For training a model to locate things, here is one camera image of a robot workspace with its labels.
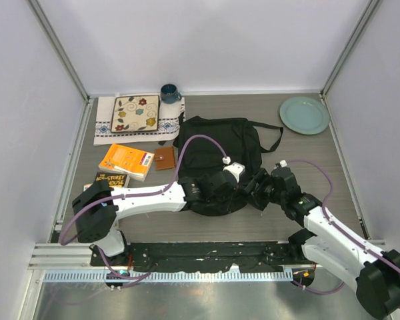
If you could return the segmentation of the black student backpack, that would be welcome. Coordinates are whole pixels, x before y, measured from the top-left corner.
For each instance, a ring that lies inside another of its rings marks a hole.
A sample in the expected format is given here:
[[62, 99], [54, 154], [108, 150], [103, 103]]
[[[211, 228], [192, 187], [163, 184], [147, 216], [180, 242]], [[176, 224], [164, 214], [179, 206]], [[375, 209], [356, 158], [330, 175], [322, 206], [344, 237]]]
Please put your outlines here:
[[262, 155], [277, 150], [281, 140], [277, 139], [270, 147], [261, 145], [258, 128], [284, 129], [267, 123], [251, 121], [246, 118], [204, 119], [192, 117], [180, 126], [173, 145], [178, 149], [176, 172], [178, 179], [202, 178], [223, 171], [222, 158], [229, 156], [232, 162], [245, 166], [245, 172], [238, 182], [235, 199], [231, 202], [230, 213], [244, 208], [249, 196], [243, 194], [243, 183], [248, 181], [262, 166]]

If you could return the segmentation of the treehouse paperback book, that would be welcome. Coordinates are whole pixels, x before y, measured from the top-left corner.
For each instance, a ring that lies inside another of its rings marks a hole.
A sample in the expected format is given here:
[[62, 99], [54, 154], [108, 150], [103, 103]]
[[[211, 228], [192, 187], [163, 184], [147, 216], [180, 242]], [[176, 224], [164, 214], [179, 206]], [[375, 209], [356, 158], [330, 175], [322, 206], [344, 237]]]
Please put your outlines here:
[[127, 187], [130, 177], [121, 173], [98, 172], [95, 181], [107, 181], [110, 187]]

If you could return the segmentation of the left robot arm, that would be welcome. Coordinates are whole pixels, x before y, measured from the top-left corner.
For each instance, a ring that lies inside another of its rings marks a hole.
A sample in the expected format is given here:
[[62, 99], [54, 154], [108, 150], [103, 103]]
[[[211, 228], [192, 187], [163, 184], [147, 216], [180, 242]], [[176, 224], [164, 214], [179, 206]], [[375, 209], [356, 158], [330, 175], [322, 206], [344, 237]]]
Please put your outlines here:
[[192, 211], [200, 215], [225, 215], [240, 180], [229, 170], [202, 178], [182, 178], [172, 186], [112, 188], [106, 181], [96, 181], [72, 202], [80, 243], [93, 243], [115, 266], [129, 256], [123, 233], [115, 223], [126, 217], [158, 211]]

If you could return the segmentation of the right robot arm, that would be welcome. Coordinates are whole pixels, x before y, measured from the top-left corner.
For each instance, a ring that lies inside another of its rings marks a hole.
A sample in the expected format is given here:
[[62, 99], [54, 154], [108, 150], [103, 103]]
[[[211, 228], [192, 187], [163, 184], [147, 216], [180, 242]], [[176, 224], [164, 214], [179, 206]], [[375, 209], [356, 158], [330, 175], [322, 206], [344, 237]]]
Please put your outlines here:
[[260, 169], [242, 192], [263, 210], [279, 205], [302, 229], [292, 236], [288, 256], [321, 265], [353, 290], [358, 302], [376, 319], [400, 308], [400, 253], [384, 251], [340, 222], [323, 202], [301, 190], [289, 167], [268, 173]]

